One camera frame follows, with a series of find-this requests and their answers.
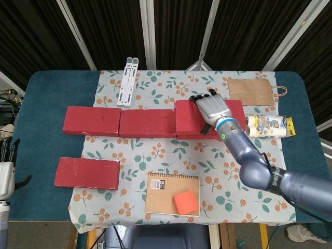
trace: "orange sticky note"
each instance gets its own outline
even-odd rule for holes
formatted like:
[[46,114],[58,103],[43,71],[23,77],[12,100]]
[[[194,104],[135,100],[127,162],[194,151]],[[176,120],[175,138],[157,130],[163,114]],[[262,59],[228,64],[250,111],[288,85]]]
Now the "orange sticky note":
[[179,215],[187,214],[198,209],[195,194],[191,190],[175,195],[174,202]]

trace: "shoe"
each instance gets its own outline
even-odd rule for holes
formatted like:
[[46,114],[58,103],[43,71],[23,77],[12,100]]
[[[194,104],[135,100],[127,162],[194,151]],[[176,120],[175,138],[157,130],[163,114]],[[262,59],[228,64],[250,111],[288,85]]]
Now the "shoe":
[[319,243],[326,243],[325,240],[322,240],[316,237],[308,228],[304,225],[292,225],[286,228],[287,236],[289,239],[295,242],[303,242],[306,240],[314,240]]

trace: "spiral binding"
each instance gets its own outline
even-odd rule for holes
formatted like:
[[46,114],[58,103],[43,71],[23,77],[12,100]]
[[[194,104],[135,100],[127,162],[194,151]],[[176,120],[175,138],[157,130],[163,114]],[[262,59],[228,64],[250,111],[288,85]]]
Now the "spiral binding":
[[184,178],[184,179],[198,179],[198,176],[193,175],[171,175],[163,173],[149,173],[150,176],[171,177],[171,178]]

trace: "paper bag handle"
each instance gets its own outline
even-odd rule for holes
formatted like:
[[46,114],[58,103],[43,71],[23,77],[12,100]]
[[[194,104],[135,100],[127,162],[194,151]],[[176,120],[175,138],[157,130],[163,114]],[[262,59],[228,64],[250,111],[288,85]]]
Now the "paper bag handle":
[[275,93],[275,94],[273,94],[274,97],[282,97],[282,96],[285,96],[288,93],[288,89],[285,86],[274,86],[274,87],[271,87],[271,89],[273,89],[273,88],[280,88],[280,89],[285,90],[283,93],[280,93],[280,94]]

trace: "brown notebook cover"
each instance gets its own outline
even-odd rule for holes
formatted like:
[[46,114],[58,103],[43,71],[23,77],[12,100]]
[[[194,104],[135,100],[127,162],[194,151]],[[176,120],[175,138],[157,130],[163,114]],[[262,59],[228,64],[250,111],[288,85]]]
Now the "brown notebook cover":
[[[173,197],[189,190],[194,192],[197,203],[200,203],[197,176],[149,173],[147,184],[146,213],[179,215]],[[185,216],[199,217],[199,211],[198,209]]]

